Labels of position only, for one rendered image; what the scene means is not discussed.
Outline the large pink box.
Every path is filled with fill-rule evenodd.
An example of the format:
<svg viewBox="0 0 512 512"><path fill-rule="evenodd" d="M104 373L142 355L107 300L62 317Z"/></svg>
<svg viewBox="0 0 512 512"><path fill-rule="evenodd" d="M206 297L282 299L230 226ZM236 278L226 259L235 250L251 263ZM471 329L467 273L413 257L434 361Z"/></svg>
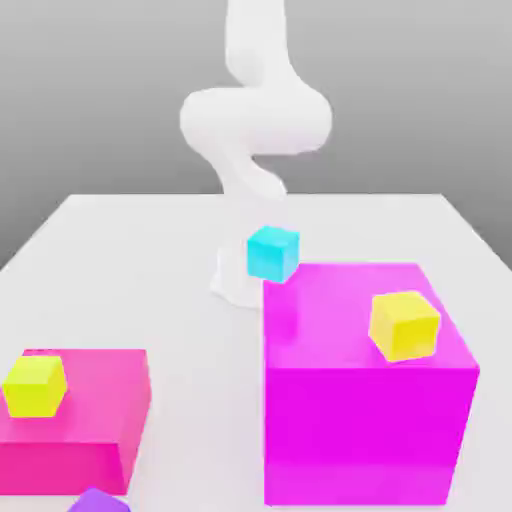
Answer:
<svg viewBox="0 0 512 512"><path fill-rule="evenodd" d="M0 392L0 496L126 494L152 391L143 349L58 349L68 382L52 418L13 418Z"/></svg>

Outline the large magenta box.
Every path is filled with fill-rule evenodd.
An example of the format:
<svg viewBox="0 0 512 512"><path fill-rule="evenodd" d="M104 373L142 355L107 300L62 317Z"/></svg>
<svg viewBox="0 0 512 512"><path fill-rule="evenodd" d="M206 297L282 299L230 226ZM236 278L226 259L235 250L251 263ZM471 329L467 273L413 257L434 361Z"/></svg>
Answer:
<svg viewBox="0 0 512 512"><path fill-rule="evenodd" d="M265 284L267 505L446 502L479 366L447 313L431 357L382 356L372 298L409 290L442 308L414 263L303 263Z"/></svg>

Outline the small purple cube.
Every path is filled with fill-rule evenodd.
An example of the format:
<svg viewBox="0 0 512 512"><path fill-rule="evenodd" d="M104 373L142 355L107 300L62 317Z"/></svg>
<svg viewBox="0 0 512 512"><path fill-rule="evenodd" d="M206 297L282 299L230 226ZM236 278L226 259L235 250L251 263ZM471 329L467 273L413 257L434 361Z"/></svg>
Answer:
<svg viewBox="0 0 512 512"><path fill-rule="evenodd" d="M84 491L67 512L131 512L129 505L97 488Z"/></svg>

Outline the small cyan cube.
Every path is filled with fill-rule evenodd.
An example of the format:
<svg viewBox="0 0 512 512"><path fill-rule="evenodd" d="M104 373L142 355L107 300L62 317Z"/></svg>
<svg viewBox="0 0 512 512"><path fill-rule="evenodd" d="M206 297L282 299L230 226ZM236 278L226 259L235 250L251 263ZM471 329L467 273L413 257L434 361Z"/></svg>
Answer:
<svg viewBox="0 0 512 512"><path fill-rule="evenodd" d="M280 227L263 226L247 240L250 276L284 283L299 264L300 234Z"/></svg>

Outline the small lime yellow cube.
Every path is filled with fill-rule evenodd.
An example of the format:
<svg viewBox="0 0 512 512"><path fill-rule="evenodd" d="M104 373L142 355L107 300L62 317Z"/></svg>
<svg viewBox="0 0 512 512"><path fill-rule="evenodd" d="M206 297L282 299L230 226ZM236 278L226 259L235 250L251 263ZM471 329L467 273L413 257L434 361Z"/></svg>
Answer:
<svg viewBox="0 0 512 512"><path fill-rule="evenodd" d="M12 418L51 418L68 390L64 365L57 355L20 356L2 383Z"/></svg>

